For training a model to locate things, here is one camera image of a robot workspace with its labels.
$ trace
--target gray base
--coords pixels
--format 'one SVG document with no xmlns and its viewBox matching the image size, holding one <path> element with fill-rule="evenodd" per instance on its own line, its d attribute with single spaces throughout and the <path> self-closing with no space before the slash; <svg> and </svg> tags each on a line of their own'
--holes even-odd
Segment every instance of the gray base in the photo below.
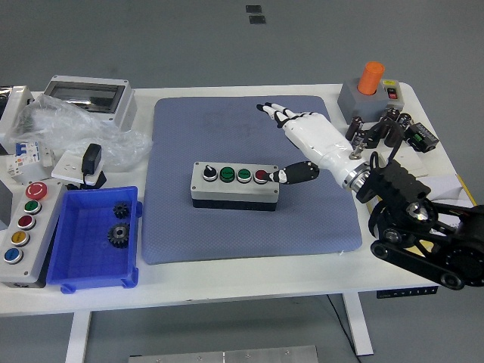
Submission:
<svg viewBox="0 0 484 363">
<path fill-rule="evenodd" d="M 287 166 L 305 158 L 257 104 L 327 115 L 313 96 L 167 98 L 154 111 L 142 224 L 146 263 L 334 253 L 361 246 L 352 195 L 328 171 L 281 185 L 274 212 L 193 208 L 199 160 Z"/>
<path fill-rule="evenodd" d="M 389 102 L 388 94 L 381 84 L 378 84 L 374 95 L 367 96 L 358 90 L 359 81 L 359 78 L 345 81 L 338 97 L 338 106 L 348 125 L 355 116 L 360 116 L 364 123 L 375 123 Z"/>
</svg>

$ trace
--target orange cylinder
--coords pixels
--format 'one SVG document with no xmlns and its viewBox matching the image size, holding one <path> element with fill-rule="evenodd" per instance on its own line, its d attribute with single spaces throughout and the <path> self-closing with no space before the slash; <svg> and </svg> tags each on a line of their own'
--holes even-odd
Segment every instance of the orange cylinder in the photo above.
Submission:
<svg viewBox="0 0 484 363">
<path fill-rule="evenodd" d="M 377 91 L 378 83 L 385 72 L 385 66 L 380 62 L 366 63 L 365 70 L 358 83 L 358 90 L 367 96 L 374 95 Z"/>
</svg>

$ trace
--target green button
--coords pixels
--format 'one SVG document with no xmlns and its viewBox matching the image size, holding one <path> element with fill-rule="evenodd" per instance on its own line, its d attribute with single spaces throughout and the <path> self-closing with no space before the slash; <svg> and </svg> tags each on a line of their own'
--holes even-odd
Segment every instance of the green button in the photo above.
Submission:
<svg viewBox="0 0 484 363">
<path fill-rule="evenodd" d="M 220 180 L 222 180 L 224 183 L 233 182 L 234 179 L 235 171 L 230 166 L 226 166 L 220 170 Z"/>
<path fill-rule="evenodd" d="M 40 212 L 41 208 L 42 205 L 37 200 L 29 200 L 27 203 L 25 203 L 23 210 L 25 213 L 36 214 Z"/>
<path fill-rule="evenodd" d="M 241 183 L 250 182 L 251 174 L 247 169 L 240 169 L 237 173 L 237 180 Z"/>
</svg>

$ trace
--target red emergency stop button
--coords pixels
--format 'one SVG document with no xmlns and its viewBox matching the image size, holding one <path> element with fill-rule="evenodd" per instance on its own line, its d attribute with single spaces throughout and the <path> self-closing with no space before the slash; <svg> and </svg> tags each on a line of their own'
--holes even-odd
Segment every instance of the red emergency stop button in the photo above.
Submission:
<svg viewBox="0 0 484 363">
<path fill-rule="evenodd" d="M 41 200 L 47 195 L 47 185 L 41 181 L 36 181 L 27 187 L 25 195 L 28 196 L 29 199 Z"/>
</svg>

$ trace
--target gray control box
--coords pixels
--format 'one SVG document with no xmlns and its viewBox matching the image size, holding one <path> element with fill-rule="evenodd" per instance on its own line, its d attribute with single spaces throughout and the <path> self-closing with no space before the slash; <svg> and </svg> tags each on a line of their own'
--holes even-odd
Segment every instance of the gray control box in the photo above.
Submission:
<svg viewBox="0 0 484 363">
<path fill-rule="evenodd" d="M 196 162 L 191 176 L 193 206 L 274 211 L 279 184 L 257 176 L 275 170 L 275 165 Z"/>
<path fill-rule="evenodd" d="M 9 287 L 45 286 L 48 267 L 45 260 L 65 190 L 57 179 L 37 181 L 26 188 L 0 242 L 0 281 L 3 284 Z"/>
</svg>

